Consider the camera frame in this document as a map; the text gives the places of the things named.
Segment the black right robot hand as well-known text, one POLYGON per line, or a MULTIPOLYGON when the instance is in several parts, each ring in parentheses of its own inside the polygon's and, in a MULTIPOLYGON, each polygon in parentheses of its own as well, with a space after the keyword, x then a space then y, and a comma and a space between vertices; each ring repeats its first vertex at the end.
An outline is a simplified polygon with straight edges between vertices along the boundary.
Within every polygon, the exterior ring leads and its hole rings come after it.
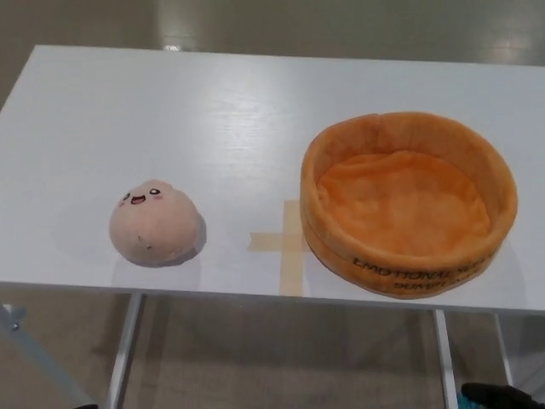
POLYGON ((464 383, 457 396, 459 408, 543 409, 544 404, 509 385, 464 383))

